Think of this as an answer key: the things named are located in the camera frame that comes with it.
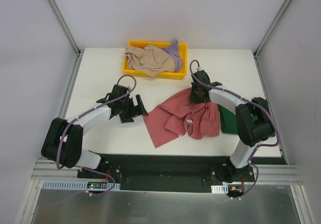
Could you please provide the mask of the pink t shirt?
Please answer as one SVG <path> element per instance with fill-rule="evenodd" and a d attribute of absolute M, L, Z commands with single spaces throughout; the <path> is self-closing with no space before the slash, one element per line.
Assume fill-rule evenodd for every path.
<path fill-rule="evenodd" d="M 195 140 L 219 136 L 218 105 L 212 102 L 191 103 L 190 93 L 190 88 L 179 91 L 143 118 L 156 148 L 185 134 Z"/>

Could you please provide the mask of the green t shirt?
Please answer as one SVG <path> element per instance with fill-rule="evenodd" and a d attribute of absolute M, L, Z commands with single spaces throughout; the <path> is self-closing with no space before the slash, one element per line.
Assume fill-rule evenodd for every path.
<path fill-rule="evenodd" d="M 237 102 L 231 109 L 219 106 L 221 131 L 238 135 L 246 144 L 265 141 L 275 136 L 267 100 L 256 97 L 250 102 Z"/>

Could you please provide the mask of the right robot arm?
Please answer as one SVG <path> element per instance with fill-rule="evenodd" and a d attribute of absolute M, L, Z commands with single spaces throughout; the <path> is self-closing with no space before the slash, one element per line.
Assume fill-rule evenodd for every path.
<path fill-rule="evenodd" d="M 191 76 L 193 82 L 190 102 L 216 103 L 229 110 L 236 118 L 239 142 L 226 164 L 216 172 L 216 177 L 228 183 L 237 181 L 247 171 L 259 145 L 275 132 L 267 102 L 261 97 L 245 99 L 219 82 L 211 83 L 204 70 L 198 70 Z"/>

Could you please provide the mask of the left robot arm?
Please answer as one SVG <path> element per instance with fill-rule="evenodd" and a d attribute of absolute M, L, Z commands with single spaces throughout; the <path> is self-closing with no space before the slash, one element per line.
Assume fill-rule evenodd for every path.
<path fill-rule="evenodd" d="M 106 166 L 102 157 L 94 152 L 83 150 L 83 136 L 99 124 L 119 116 L 120 122 L 133 123 L 137 116 L 148 116 L 141 100 L 135 96 L 137 104 L 130 97 L 128 87 L 116 84 L 111 93 L 78 116 L 52 120 L 45 137 L 41 155 L 56 162 L 58 168 L 85 167 L 94 178 L 105 175 Z"/>

